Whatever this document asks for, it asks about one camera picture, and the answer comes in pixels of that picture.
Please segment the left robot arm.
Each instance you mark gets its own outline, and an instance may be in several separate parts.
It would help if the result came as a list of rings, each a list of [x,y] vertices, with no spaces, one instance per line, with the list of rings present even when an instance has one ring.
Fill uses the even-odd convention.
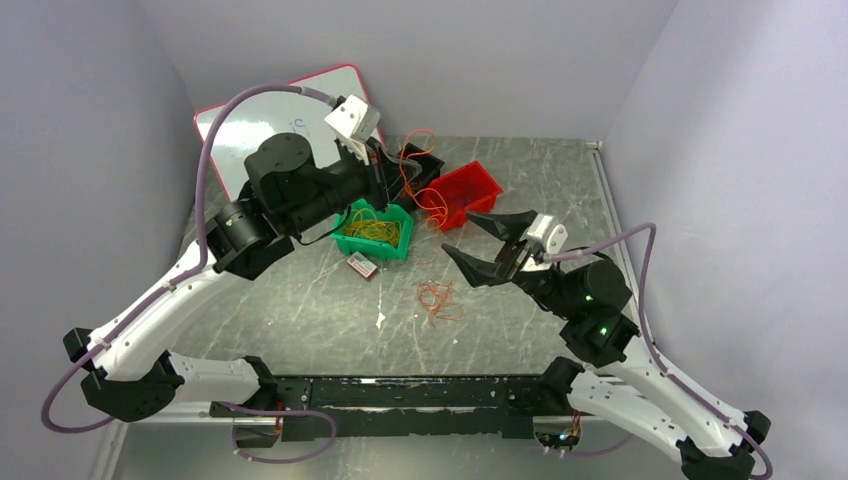
[[[385,209],[416,170],[372,139],[362,154],[337,150],[339,159],[320,168],[301,135],[263,141],[245,159],[239,197],[198,229],[197,241],[145,299],[105,326],[65,336],[69,357],[85,369],[81,390],[91,407],[124,422],[184,402],[239,405],[254,416],[278,407],[277,380],[260,358],[203,360],[169,345],[220,296],[302,244],[306,230],[358,200]]]

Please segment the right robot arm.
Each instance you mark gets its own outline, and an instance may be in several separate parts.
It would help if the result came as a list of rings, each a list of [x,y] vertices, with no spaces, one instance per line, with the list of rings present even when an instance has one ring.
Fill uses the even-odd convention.
[[[688,479],[768,479],[763,450],[771,423],[708,392],[657,348],[641,304],[604,245],[568,248],[565,226],[536,211],[470,213],[502,242],[491,261],[445,245],[472,287],[512,284],[563,321],[567,353],[542,375],[539,398],[550,413],[569,408],[604,419],[676,461]]]

